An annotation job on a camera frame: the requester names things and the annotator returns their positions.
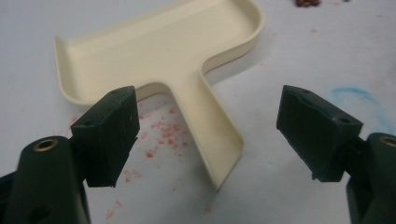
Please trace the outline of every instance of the cream plastic dustpan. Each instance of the cream plastic dustpan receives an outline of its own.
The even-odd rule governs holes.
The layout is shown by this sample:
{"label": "cream plastic dustpan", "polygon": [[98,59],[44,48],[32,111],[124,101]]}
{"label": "cream plastic dustpan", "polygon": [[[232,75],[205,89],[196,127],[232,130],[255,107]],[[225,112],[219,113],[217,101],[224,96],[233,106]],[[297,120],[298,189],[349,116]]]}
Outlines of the cream plastic dustpan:
{"label": "cream plastic dustpan", "polygon": [[128,85],[136,87],[137,100],[172,94],[218,189],[243,143],[204,73],[247,53],[262,24],[249,0],[192,0],[93,35],[55,37],[60,88],[78,105]]}

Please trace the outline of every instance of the white table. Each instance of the white table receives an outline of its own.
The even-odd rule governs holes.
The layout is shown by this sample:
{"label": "white table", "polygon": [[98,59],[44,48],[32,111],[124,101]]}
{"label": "white table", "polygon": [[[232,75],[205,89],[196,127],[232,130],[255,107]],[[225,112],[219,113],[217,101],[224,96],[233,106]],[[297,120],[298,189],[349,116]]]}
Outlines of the white table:
{"label": "white table", "polygon": [[[32,141],[70,137],[86,111],[59,91],[53,37],[85,35],[169,2],[0,2],[0,175],[16,169]],[[276,129],[280,94],[284,84],[314,91],[360,119],[364,139],[396,134],[396,2],[256,2],[266,17],[257,47],[206,75],[245,141],[221,190],[210,185],[173,99],[154,96],[139,104],[140,140],[117,187],[87,191],[92,223],[349,223],[348,176],[311,180]],[[151,126],[161,117],[179,125],[178,149],[158,145]]]}

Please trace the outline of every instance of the white tabletop surface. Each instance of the white tabletop surface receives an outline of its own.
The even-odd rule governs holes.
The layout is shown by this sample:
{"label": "white tabletop surface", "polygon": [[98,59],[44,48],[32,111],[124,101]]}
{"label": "white tabletop surface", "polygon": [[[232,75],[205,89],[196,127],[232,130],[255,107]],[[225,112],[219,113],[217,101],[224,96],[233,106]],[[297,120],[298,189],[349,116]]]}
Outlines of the white tabletop surface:
{"label": "white tabletop surface", "polygon": [[[0,175],[22,149],[70,137],[84,108],[58,87],[53,37],[72,39],[129,20],[169,0],[0,0]],[[349,223],[346,183],[321,184],[276,129],[282,86],[309,89],[364,123],[396,134],[396,1],[256,0],[266,23],[246,56],[210,71],[214,93],[241,133],[241,160],[214,191],[170,96],[139,103],[140,140],[114,189],[87,189],[92,223]],[[158,119],[180,147],[159,145]]]}

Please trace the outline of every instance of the blue stain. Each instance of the blue stain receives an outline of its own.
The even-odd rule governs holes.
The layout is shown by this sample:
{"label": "blue stain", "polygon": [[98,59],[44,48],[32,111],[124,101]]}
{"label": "blue stain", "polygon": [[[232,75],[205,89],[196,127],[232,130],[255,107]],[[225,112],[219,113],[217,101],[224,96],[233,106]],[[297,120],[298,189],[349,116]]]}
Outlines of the blue stain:
{"label": "blue stain", "polygon": [[[396,135],[396,129],[391,122],[391,119],[386,115],[386,111],[380,102],[376,100],[370,92],[353,87],[335,88],[332,90],[332,103],[337,106],[349,105],[352,103],[349,101],[353,100],[350,96],[359,100],[361,105],[360,110],[362,113],[369,113],[369,116],[373,116],[373,118],[370,117],[370,119],[376,120],[376,127],[373,127],[373,129],[370,130],[372,133],[380,132]],[[369,123],[371,121],[372,120],[362,120],[363,123]]]}

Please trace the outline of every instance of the blue marker smudge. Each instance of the blue marker smudge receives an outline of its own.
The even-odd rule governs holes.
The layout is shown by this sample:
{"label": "blue marker smudge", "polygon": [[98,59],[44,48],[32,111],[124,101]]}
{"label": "blue marker smudge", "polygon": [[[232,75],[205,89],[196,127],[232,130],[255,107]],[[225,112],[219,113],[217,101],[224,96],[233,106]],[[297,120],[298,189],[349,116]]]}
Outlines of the blue marker smudge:
{"label": "blue marker smudge", "polygon": [[370,92],[353,87],[339,87],[332,90],[330,101],[337,106],[349,107],[351,110],[358,110],[360,115],[365,115],[367,120],[362,122],[369,127],[370,133],[396,135],[396,129],[385,109]]}

